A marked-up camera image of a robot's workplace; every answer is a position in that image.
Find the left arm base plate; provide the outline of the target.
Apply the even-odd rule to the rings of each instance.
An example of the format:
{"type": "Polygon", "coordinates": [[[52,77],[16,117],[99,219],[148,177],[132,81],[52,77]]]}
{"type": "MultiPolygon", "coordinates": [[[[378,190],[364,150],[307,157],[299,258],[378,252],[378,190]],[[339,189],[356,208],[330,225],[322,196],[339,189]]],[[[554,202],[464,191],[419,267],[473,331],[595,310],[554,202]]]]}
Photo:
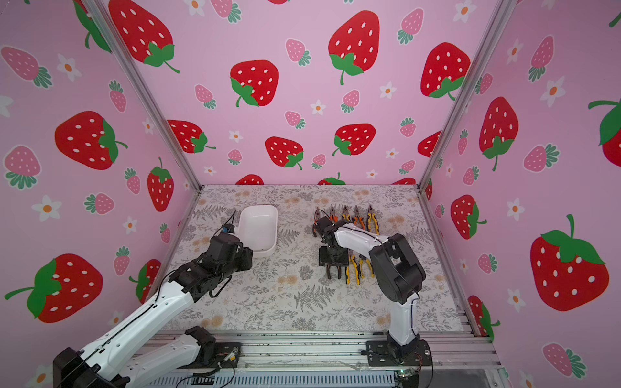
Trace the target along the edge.
{"type": "Polygon", "coordinates": [[[195,361],[181,366],[180,370],[234,368],[239,363],[241,346],[238,342],[208,344],[201,348],[195,361]]]}

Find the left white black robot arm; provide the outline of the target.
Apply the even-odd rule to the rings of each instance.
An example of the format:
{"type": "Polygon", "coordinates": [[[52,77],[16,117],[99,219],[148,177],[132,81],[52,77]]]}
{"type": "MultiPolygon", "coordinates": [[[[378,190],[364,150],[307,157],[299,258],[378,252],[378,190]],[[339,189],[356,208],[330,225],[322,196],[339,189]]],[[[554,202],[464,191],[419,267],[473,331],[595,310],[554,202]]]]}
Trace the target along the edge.
{"type": "Polygon", "coordinates": [[[236,347],[218,347],[205,328],[186,330],[171,344],[138,356],[167,323],[205,295],[217,297],[234,273],[252,267],[253,251],[233,234],[211,239],[206,252],[172,271],[143,306],[99,339],[53,361],[56,387],[144,387],[179,367],[217,372],[232,365],[236,347]]]}

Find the orange black pliers large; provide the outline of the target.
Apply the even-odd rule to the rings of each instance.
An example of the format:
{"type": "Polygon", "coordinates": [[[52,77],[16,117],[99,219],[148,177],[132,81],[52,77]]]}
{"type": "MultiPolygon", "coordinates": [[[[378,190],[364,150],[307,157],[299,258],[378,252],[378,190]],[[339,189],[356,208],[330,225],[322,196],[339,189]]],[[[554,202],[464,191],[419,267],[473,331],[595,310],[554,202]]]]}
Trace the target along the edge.
{"type": "Polygon", "coordinates": [[[336,213],[336,210],[335,210],[334,206],[330,207],[330,210],[329,210],[328,214],[329,214],[329,218],[330,218],[331,222],[337,223],[339,221],[339,218],[338,218],[338,215],[336,213]]]}

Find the orange black long-nose pliers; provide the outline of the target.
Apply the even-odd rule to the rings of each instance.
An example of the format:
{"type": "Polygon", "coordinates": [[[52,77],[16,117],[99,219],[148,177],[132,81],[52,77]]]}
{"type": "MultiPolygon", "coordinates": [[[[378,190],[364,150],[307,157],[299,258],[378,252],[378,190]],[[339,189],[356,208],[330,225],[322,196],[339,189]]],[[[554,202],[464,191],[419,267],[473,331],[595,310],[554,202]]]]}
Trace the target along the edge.
{"type": "Polygon", "coordinates": [[[366,230],[365,218],[357,205],[354,206],[354,226],[357,226],[364,231],[366,230]]]}

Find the white plastic storage box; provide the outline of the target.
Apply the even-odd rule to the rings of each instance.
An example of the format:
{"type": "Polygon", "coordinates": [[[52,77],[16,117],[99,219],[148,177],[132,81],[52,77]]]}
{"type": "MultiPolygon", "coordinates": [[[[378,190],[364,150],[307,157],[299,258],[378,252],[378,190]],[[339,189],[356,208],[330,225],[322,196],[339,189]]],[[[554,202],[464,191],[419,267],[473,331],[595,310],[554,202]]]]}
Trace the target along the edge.
{"type": "Polygon", "coordinates": [[[273,205],[253,205],[240,215],[235,235],[253,251],[253,258],[273,255],[278,241],[278,209],[273,205]]]}

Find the orange handled pliers small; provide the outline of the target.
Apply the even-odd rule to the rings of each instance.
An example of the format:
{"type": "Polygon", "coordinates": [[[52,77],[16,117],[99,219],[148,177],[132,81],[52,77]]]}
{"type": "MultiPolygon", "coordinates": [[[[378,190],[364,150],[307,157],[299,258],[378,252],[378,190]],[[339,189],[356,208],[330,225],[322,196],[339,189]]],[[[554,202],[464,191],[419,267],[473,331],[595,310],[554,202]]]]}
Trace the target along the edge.
{"type": "Polygon", "coordinates": [[[312,225],[312,234],[314,237],[323,236],[323,230],[326,224],[325,218],[326,218],[326,215],[323,210],[320,210],[320,209],[315,210],[314,221],[312,225]]]}

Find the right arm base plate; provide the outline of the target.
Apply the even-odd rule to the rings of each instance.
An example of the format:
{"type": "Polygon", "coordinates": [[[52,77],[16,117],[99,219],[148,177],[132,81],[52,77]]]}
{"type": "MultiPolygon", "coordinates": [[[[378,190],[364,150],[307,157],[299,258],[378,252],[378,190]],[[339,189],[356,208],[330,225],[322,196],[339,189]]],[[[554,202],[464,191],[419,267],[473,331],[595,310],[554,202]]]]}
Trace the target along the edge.
{"type": "Polygon", "coordinates": [[[429,344],[423,339],[414,339],[401,346],[392,341],[367,341],[361,354],[367,357],[372,367],[427,367],[433,365],[429,344]]]}

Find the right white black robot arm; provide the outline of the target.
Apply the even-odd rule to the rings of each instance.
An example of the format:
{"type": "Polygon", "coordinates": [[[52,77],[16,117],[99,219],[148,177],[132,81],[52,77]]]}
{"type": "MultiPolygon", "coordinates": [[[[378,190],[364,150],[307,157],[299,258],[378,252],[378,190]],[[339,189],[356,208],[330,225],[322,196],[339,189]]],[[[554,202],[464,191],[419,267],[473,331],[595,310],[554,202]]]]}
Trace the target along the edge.
{"type": "Polygon", "coordinates": [[[420,341],[415,316],[426,273],[420,260],[402,234],[371,234],[353,223],[330,218],[315,222],[315,233],[321,237],[320,265],[343,273],[352,253],[369,259],[375,281],[391,301],[391,326],[387,339],[397,356],[404,356],[420,341]]]}

